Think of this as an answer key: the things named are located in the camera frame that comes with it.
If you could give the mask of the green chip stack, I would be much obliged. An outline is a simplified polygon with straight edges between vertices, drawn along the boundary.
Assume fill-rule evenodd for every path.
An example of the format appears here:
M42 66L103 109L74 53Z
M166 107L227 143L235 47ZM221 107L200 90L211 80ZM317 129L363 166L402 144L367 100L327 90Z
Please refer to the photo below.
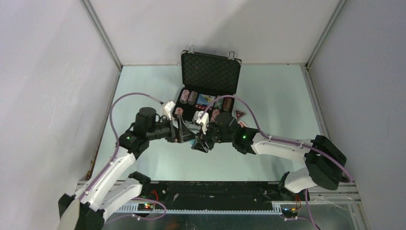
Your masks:
M217 110L221 110L223 107L224 103L224 98L220 98L220 96L217 96L218 100L214 103L214 108Z

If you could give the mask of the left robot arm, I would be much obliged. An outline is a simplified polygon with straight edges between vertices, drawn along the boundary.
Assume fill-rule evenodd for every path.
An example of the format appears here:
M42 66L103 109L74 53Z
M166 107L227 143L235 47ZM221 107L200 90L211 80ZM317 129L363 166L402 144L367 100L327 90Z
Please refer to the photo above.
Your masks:
M135 121L116 141L113 155L101 171L74 194L64 194L58 202L60 230L101 230L106 220L127 201L151 195L150 178L139 172L130 174L123 185L113 187L122 173L133 165L152 140L165 139L183 143L194 139L181 116L174 126L168 115L158 115L151 107L143 107Z

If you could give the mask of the red white chip stack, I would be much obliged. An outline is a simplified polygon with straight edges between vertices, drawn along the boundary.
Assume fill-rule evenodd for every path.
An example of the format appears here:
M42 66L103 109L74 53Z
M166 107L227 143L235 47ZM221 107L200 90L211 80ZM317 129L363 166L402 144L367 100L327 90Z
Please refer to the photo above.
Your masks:
M183 113L184 113L184 109L183 109L183 108L180 108L180 107L177 107L177 108L175 109L175 111L174 111L174 116L175 116L175 117L182 116Z
M211 118L210 118L210 122L215 122L215 119L216 119L216 117L217 117L219 114L221 114L221 111L218 110L218 109L214 109L214 110L212 111L212 115L211 115Z

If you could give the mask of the orange brown chip stack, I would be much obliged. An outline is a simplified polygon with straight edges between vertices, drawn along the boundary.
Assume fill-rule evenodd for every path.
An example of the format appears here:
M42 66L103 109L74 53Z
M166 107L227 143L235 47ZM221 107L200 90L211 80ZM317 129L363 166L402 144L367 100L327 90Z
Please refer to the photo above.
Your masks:
M224 102L223 102L223 111L225 111L225 112L228 112L229 110L230 110L230 108L231 108L231 104L232 104L232 98L230 98L230 97L226 97L225 99L224 99Z

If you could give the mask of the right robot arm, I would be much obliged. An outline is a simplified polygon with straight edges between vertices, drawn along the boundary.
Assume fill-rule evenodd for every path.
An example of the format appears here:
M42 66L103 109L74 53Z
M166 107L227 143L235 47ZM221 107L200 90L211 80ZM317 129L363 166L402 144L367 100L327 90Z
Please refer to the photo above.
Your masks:
M192 149L208 152L216 143L231 143L242 154L271 155L302 164L286 172L280 180L279 196L293 199L297 193L315 186L337 190L344 181L346 156L325 136L314 139L284 139L261 133L259 129L241 126L229 113L210 122L204 111L196 112L193 121L201 127Z

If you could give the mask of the red playing card deck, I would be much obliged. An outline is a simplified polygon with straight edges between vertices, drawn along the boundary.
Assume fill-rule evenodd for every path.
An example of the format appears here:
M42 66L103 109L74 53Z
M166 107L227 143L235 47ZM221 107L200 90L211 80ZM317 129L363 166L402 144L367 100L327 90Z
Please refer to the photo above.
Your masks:
M238 121L238 123L240 124L241 127L248 127L243 121Z

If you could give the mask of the black poker set case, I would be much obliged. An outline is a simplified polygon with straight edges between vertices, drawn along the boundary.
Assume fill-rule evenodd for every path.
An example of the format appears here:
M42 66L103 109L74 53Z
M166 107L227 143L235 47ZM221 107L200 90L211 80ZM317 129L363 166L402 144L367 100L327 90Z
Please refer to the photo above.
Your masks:
M212 107L211 111L206 108L204 111L209 114L209 121L214 108L214 103L220 98L232 98L231 108L228 111L231 113L234 108L235 99L233 96L237 92L238 80L242 66L242 60L234 56L231 51L227 57L196 52L193 47L189 50L183 50L180 55L181 60L181 76L182 88L175 101L175 107L183 108L184 113L182 118L186 124L193 124L193 116L196 111L196 102L194 105L180 103L180 94L184 89L190 92L196 91L199 94L215 96L214 101L207 107Z

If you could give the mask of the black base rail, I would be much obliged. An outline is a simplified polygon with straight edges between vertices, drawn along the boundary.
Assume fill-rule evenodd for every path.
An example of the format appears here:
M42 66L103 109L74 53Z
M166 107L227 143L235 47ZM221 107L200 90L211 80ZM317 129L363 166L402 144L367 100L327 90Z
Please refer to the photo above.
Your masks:
M273 202L304 201L274 182L152 181L140 197L153 199L171 211L271 211Z

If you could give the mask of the pink white chip stack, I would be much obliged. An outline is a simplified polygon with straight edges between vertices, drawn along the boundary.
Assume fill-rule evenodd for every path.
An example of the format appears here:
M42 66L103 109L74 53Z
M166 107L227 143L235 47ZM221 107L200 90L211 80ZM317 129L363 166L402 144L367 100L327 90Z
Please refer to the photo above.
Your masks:
M184 89L180 94L180 99L179 99L180 103L186 104L188 101L189 95L190 95L190 91L187 89Z

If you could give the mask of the blue playing card box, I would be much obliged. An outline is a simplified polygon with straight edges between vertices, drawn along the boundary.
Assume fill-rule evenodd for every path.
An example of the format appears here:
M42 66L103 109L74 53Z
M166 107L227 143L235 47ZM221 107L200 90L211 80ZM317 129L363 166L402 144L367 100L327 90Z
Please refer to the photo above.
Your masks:
M206 95L206 94L199 94L198 97L197 97L196 104L203 105L203 106L208 106L214 101L215 98L216 98L215 96Z

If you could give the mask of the row of red dice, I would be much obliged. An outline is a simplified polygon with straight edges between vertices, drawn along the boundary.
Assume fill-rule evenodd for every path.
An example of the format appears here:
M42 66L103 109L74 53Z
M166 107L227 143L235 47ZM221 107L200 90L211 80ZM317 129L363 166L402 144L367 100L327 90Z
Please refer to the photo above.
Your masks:
M199 104L197 104L196 106L195 106L195 108L197 109L197 110L199 110L199 111L204 111L206 108L208 108L208 111L211 111L212 110L212 107L207 107L207 106L204 106L204 105L199 105Z

